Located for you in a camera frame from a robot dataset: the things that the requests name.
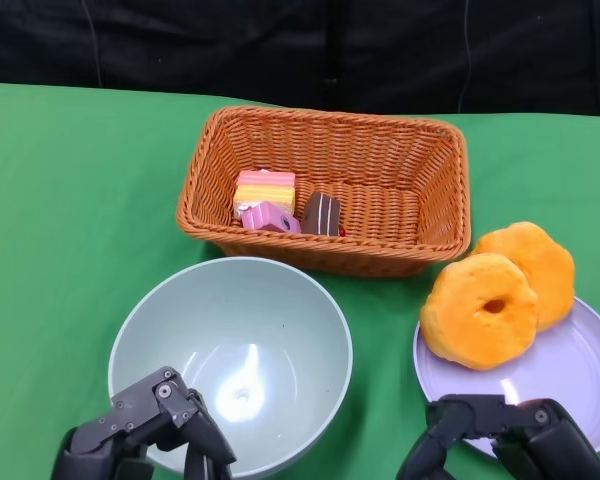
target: bowl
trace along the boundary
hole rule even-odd
[[[344,399],[349,327],[329,293],[283,263],[234,257],[194,265],[149,292],[109,360],[109,396],[163,366],[202,393],[233,447],[236,479],[287,467],[315,444]],[[149,448],[183,472],[186,447]]]

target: brown woven basket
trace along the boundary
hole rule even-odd
[[[295,172],[297,218],[314,191],[340,199],[346,236],[241,228],[232,214],[236,179],[259,169]],[[227,255],[349,275],[413,275],[469,246],[467,146],[439,120],[225,108],[207,121],[177,220]]]

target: green tablecloth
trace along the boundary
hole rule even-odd
[[[0,85],[0,478],[48,478],[65,431],[108,408],[109,350],[132,307],[220,255],[182,234],[174,209],[203,122],[238,103]],[[600,118],[443,118],[468,139],[474,238],[542,225],[573,253],[577,293],[600,313]],[[424,426],[411,343],[438,269],[314,274],[349,321],[353,378],[319,444],[277,479],[394,478]],[[507,478],[465,446],[448,467],[460,480]]]

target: plate rim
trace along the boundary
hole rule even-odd
[[[583,301],[578,296],[574,296],[574,299],[575,299],[575,303],[579,303],[584,308],[586,308],[600,322],[600,314],[598,312],[596,312],[593,308],[591,308],[591,306],[589,304],[587,304],[585,301]],[[415,368],[415,371],[416,371],[416,376],[418,377],[418,383],[420,384],[420,390],[424,394],[424,397],[427,399],[427,402],[431,402],[431,401],[434,401],[434,400],[437,400],[437,399],[433,399],[432,398],[431,392],[429,392],[429,391],[427,391],[425,389],[424,384],[422,382],[422,372],[420,371],[420,364],[418,362],[418,350],[417,350],[419,337],[420,337],[420,320],[418,319],[418,323],[416,324],[416,329],[415,329],[415,332],[413,334],[413,345],[412,345],[412,349],[413,349],[413,365],[414,365],[414,368]],[[472,448],[476,449],[477,451],[482,452],[485,455],[489,455],[490,457],[495,458],[495,454],[493,453],[492,450],[488,451],[488,452],[485,452],[484,450],[481,450],[477,445],[475,445],[472,441],[467,440],[467,439],[465,439],[464,441],[468,445],[470,445]],[[598,445],[598,446],[594,445],[593,448],[596,450],[596,453],[600,453],[600,445]]]

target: lavender plate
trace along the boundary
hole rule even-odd
[[[504,394],[512,404],[553,398],[600,451],[600,315],[577,297],[562,323],[539,334],[524,355],[494,370],[473,371],[436,357],[420,334],[420,324],[413,359],[429,401],[448,393]],[[467,442],[494,456],[490,440]]]

